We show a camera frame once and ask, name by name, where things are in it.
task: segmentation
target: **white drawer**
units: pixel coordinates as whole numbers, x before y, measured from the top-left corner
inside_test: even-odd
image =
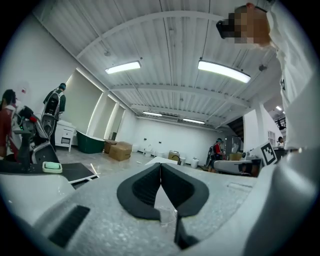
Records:
[[[73,136],[74,136],[74,133],[72,131],[63,129],[63,134],[62,134],[63,138],[71,139]]]

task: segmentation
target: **white cabinet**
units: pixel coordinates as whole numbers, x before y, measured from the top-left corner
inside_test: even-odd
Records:
[[[55,130],[55,145],[60,147],[68,147],[70,152],[75,130],[76,127],[70,122],[59,120],[56,124]]]

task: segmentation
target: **floor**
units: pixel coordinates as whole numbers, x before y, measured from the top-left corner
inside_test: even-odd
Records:
[[[56,155],[61,164],[82,163],[90,171],[94,171],[93,165],[97,173],[108,175],[115,172],[132,169],[140,165],[145,165],[153,157],[145,157],[140,152],[132,152],[131,157],[124,161],[117,161],[109,157],[105,153],[86,154],[80,152],[76,147],[72,147],[68,152],[66,147],[56,147]]]

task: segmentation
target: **cardboard box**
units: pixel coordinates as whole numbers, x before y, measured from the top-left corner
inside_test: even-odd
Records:
[[[110,151],[110,147],[113,146],[113,145],[117,145],[117,141],[115,140],[111,140],[111,139],[105,139],[105,144],[104,144],[104,152],[106,154],[109,154],[109,151]]]
[[[132,145],[123,141],[118,142],[116,145],[112,145],[109,151],[109,157],[123,161],[129,159],[132,152]]]
[[[229,160],[230,161],[239,161],[242,158],[242,153],[230,153]]]
[[[180,154],[177,151],[172,151],[172,150],[169,151],[168,159],[178,162],[179,158],[176,156],[180,158]]]

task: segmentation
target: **fluorescent ceiling light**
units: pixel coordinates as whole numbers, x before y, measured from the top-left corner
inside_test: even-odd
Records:
[[[117,73],[120,71],[126,71],[126,70],[135,70],[135,69],[140,69],[141,68],[141,64],[139,61],[135,61],[135,62],[130,62],[127,64],[123,64],[123,65],[119,65],[119,66],[113,66],[110,68],[107,68],[105,70],[105,72],[107,74],[113,74],[113,73]]]
[[[143,111],[144,114],[156,117],[162,117],[162,114]]]
[[[218,73],[239,80],[243,83],[248,83],[251,79],[249,75],[233,68],[203,60],[199,61],[198,69]]]
[[[192,119],[188,119],[188,118],[184,118],[183,121],[187,121],[187,122],[191,122],[191,123],[197,123],[197,124],[201,124],[201,125],[205,124],[205,122],[192,120]]]

